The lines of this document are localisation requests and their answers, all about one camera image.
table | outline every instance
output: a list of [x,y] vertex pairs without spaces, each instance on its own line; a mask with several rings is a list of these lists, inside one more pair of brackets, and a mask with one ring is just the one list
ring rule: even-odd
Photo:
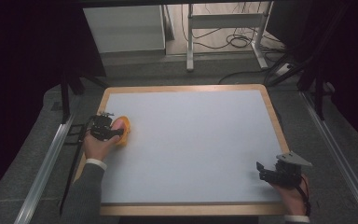
[[[275,132],[279,147],[283,153],[289,152],[279,121],[274,113],[266,89],[262,85],[235,86],[166,86],[166,87],[124,87],[109,88],[105,91],[99,112],[104,111],[111,93],[150,93],[150,92],[227,92],[227,91],[259,91],[266,106],[270,124]],[[77,169],[78,179],[84,164],[83,155]],[[179,204],[102,204],[101,215],[104,216],[260,216],[282,215],[285,209],[281,203],[179,203]]]

human hand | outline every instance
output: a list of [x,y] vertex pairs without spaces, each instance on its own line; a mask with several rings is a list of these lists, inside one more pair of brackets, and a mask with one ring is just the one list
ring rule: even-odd
[[[126,125],[122,119],[117,119],[113,122],[112,130],[125,129]],[[90,131],[87,131],[83,141],[83,149],[86,155],[86,159],[95,159],[103,161],[103,159],[109,154],[110,148],[118,142],[120,137],[118,135],[113,136],[107,141],[100,141],[93,137]]]
[[[301,181],[300,187],[307,195],[310,196],[308,189],[308,178],[305,175],[302,175],[303,180]],[[304,204],[303,198],[297,189],[286,189],[278,185],[270,184],[275,188],[280,194],[283,203],[286,205],[288,215],[291,216],[305,216],[307,208]]]

